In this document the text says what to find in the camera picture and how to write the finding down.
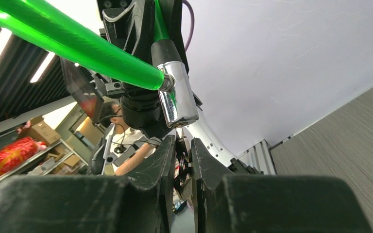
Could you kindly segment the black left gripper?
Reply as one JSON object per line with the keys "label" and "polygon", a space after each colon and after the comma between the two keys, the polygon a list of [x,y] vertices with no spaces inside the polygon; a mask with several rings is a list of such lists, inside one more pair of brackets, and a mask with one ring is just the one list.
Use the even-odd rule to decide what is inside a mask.
{"label": "black left gripper", "polygon": [[[97,2],[103,28],[101,37],[128,54],[151,64],[154,41],[153,0],[99,0]],[[159,1],[169,38],[174,42],[186,70],[189,69],[181,33],[181,0]]]}

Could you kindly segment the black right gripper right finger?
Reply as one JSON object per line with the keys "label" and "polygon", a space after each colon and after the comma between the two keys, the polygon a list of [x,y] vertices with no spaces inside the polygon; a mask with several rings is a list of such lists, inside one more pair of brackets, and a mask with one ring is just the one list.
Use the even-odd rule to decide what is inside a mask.
{"label": "black right gripper right finger", "polygon": [[327,176],[233,173],[191,142],[198,233],[370,233],[350,186]]}

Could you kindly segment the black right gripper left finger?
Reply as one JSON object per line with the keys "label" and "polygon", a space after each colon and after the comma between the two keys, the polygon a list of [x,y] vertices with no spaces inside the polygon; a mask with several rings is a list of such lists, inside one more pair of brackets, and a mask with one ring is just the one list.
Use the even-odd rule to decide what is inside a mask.
{"label": "black right gripper left finger", "polygon": [[123,176],[13,176],[0,183],[0,233],[168,233],[175,141]]}

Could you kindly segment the green cable lock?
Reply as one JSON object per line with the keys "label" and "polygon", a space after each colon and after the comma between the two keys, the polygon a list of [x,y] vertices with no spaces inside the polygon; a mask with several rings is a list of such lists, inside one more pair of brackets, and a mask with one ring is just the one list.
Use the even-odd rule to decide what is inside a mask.
{"label": "green cable lock", "polygon": [[157,91],[168,128],[199,118],[182,62],[148,64],[111,44],[44,0],[0,0],[0,27],[78,67],[104,103],[117,101],[127,83]]}

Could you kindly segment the silver cable lock keys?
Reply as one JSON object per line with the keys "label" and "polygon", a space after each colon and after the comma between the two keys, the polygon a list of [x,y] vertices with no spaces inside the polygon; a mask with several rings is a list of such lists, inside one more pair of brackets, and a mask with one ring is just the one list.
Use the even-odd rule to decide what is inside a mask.
{"label": "silver cable lock keys", "polygon": [[185,136],[183,128],[176,129],[176,159],[178,161],[178,175],[174,179],[174,189],[182,201],[187,201],[192,195],[192,158],[190,142]]}

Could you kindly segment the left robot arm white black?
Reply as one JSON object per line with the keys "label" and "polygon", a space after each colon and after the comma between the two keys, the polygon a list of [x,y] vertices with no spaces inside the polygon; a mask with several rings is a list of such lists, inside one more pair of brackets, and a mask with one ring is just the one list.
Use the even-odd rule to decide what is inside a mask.
{"label": "left robot arm white black", "polygon": [[[103,37],[113,45],[155,66],[178,61],[187,64],[181,33],[182,7],[186,0],[100,0]],[[117,101],[101,108],[100,123],[117,124],[142,132],[149,137],[169,133],[165,112],[157,91],[123,83]]]}

